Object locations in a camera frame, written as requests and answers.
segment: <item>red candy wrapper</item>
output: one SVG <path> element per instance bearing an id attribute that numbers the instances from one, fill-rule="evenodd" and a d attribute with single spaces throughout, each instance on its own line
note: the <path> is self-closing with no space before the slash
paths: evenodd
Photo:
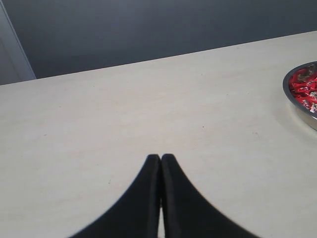
<path id="1" fill-rule="evenodd" d="M 289 88 L 296 100 L 312 113 L 317 113 L 317 73 L 313 68 L 298 70 L 289 80 Z"/>

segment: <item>bowl rim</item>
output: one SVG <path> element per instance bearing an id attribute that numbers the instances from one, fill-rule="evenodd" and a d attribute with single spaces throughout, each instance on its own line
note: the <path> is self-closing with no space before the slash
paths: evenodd
<path id="1" fill-rule="evenodd" d="M 317 61 L 314 61 L 314 62 L 310 62 L 310 63 L 305 63 L 305 64 L 302 64 L 294 69 L 292 69 L 291 71 L 289 71 L 284 79 L 283 79 L 283 90 L 284 90 L 284 93 L 285 95 L 287 96 L 287 98 L 295 105 L 297 106 L 300 110 L 302 110 L 303 112 L 305 112 L 306 114 L 316 118 L 317 117 L 317 114 L 316 113 L 312 113 L 310 112 L 306 107 L 304 107 L 304 105 L 302 105 L 300 102 L 298 102 L 294 96 L 292 95 L 291 93 L 291 90 L 289 89 L 289 79 L 291 78 L 291 76 L 293 76 L 293 74 L 302 69 L 302 68 L 305 68 L 307 66 L 310 66 L 312 64 L 317 64 Z"/>

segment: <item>candy bowl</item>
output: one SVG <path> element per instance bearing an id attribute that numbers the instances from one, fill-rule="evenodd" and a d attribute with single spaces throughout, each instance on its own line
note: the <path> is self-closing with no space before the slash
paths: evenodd
<path id="1" fill-rule="evenodd" d="M 283 80 L 283 89 L 299 117 L 317 130 L 317 61 L 291 70 Z"/>

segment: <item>table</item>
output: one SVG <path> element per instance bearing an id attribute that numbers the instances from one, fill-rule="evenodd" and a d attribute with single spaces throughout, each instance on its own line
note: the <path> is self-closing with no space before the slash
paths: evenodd
<path id="1" fill-rule="evenodd" d="M 282 90 L 317 32 L 0 86 L 1 237 L 79 231 L 150 153 L 263 238 L 313 237 L 317 132 Z"/>

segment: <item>door frame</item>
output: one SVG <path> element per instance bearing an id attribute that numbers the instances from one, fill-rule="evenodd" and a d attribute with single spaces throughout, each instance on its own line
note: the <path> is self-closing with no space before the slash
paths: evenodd
<path id="1" fill-rule="evenodd" d="M 0 0 L 0 40 L 8 53 L 20 81 L 36 79 L 12 23 Z"/>

